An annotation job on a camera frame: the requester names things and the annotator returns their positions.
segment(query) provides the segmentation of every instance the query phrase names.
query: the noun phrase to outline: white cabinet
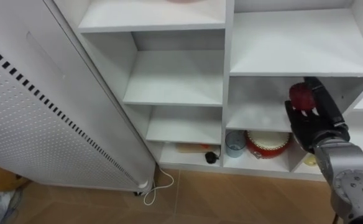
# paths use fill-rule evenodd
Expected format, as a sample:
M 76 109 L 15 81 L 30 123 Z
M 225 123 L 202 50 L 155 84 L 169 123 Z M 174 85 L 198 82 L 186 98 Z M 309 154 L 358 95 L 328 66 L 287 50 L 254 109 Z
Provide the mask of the white cabinet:
M 290 132 L 283 104 L 305 76 L 345 116 L 363 110 L 363 0 L 55 2 L 164 167 L 318 178 L 295 142 L 274 159 L 228 157 L 226 131 Z M 360 119 L 347 123 L 363 147 Z M 217 145 L 220 160 L 180 153 L 178 142 Z

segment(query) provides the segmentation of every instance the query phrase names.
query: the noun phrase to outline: power cord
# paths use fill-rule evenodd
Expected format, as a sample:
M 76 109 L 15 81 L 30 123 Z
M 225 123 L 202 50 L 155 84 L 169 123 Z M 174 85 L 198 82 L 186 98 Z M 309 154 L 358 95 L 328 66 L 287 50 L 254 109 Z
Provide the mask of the power cord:
M 146 193 L 146 195 L 144 196 L 144 199 L 143 199 L 143 202 L 144 202 L 144 205 L 146 205 L 146 206 L 150 206 L 150 205 L 152 205 L 154 202 L 155 202 L 155 197 L 157 196 L 157 189 L 164 189 L 164 188 L 168 188 L 168 187 L 170 187 L 170 186 L 172 186 L 174 183 L 175 183 L 175 179 L 170 175 L 170 174 L 167 174 L 165 171 L 163 171 L 161 168 L 159 168 L 158 167 L 158 169 L 163 173 L 163 174 L 165 174 L 165 175 L 167 175 L 168 177 L 170 177 L 171 178 L 171 180 L 172 180 L 172 183 L 170 183 L 170 184 L 168 184 L 168 185 L 166 185 L 166 186 L 161 186 L 161 187 L 156 187 L 155 186 L 155 181 L 153 181 L 153 185 L 154 185 L 154 188 L 153 189 L 151 189 L 149 192 L 147 192 Z M 150 203 L 147 203 L 146 202 L 146 198 L 147 198 L 147 196 L 151 193 L 151 192 L 153 192 L 154 191 L 154 198 L 152 199 L 152 201 L 150 202 Z

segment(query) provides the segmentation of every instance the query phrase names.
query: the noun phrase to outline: brown floor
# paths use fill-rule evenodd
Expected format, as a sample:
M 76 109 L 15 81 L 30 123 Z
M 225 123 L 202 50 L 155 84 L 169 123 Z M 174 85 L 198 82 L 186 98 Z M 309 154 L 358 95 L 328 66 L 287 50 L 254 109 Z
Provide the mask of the brown floor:
M 331 223 L 325 182 L 167 170 L 148 207 L 130 192 L 30 184 L 7 223 Z M 157 175 L 157 185 L 169 183 Z

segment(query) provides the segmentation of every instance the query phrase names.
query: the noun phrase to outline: robotic hand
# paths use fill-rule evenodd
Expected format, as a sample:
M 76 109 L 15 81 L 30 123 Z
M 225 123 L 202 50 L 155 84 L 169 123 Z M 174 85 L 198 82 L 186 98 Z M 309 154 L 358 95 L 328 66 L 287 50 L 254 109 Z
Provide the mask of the robotic hand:
M 331 187 L 331 205 L 344 223 L 363 223 L 363 152 L 350 143 L 348 127 L 323 84 L 305 78 L 316 112 L 297 110 L 290 100 L 285 107 L 292 132 L 303 150 L 315 155 L 317 164 Z

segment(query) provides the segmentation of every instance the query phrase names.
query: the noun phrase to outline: black cable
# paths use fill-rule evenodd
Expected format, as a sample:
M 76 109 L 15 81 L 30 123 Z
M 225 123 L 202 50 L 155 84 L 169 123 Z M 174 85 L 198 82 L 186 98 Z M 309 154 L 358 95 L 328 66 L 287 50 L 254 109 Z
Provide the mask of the black cable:
M 339 215 L 335 213 L 335 217 L 333 218 L 332 224 L 338 224 Z

